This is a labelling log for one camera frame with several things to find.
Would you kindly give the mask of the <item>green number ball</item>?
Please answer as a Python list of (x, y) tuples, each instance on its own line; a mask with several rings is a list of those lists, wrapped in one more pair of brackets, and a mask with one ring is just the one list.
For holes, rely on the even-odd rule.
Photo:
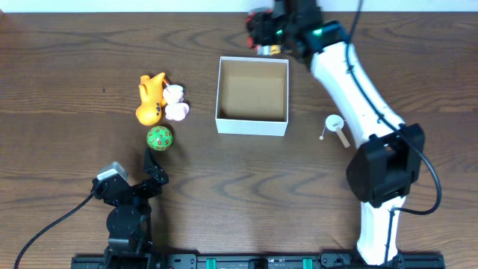
[(164, 151), (173, 144), (173, 133), (165, 126), (155, 126), (148, 131), (146, 142), (151, 149)]

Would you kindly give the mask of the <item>orange duck toy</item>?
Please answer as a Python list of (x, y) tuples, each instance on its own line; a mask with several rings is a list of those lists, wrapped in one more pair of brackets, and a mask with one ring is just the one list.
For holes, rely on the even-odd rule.
[(162, 116), (162, 108), (167, 104), (163, 98), (165, 73), (161, 72), (154, 77), (142, 75), (140, 77), (139, 93), (141, 104), (135, 115), (145, 126), (153, 126)]

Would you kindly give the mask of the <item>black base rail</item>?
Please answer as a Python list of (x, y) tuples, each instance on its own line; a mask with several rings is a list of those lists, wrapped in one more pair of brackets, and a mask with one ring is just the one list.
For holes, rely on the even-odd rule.
[(76, 256), (73, 269), (319, 269), (370, 268), (353, 253), (322, 253), (318, 256), (197, 256), (171, 254), (163, 257)]

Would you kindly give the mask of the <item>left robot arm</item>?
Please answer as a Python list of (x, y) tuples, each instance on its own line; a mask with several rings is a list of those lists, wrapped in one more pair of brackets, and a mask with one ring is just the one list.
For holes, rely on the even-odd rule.
[(103, 167), (92, 181), (94, 197), (114, 209), (107, 217), (108, 246), (115, 253), (137, 254), (152, 246), (149, 200), (162, 193), (169, 177), (150, 149), (145, 150), (143, 172), (148, 178), (136, 185), (118, 162)]

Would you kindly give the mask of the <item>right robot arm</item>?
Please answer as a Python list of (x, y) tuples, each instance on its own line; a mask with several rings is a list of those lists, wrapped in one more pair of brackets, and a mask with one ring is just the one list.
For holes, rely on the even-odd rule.
[(246, 18), (249, 46), (279, 46), (304, 63), (327, 90), (350, 128), (357, 151), (348, 184), (361, 203), (356, 249), (369, 266), (397, 257), (398, 215), (423, 163), (425, 135), (408, 125), (380, 96), (361, 66), (354, 29), (323, 20), (315, 1), (275, 1), (273, 9)]

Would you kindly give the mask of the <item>pink pig toy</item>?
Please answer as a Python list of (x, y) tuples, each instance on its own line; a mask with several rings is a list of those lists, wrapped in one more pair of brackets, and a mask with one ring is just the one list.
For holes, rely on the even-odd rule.
[(184, 88), (181, 85), (167, 85), (163, 91), (163, 99), (167, 103), (164, 112), (168, 120), (182, 121), (189, 113), (190, 106), (184, 101)]

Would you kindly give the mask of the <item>white cardboard box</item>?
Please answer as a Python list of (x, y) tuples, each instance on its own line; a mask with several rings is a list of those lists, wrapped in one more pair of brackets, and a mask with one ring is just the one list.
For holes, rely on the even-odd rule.
[(215, 123), (220, 134), (285, 135), (289, 60), (220, 58)]

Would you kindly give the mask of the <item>red toy fire truck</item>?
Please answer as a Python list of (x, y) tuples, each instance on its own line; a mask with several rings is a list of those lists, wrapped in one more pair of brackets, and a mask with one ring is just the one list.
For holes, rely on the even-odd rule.
[(257, 9), (248, 13), (246, 18), (248, 47), (257, 55), (271, 56), (281, 52), (276, 41), (277, 26), (271, 9)]

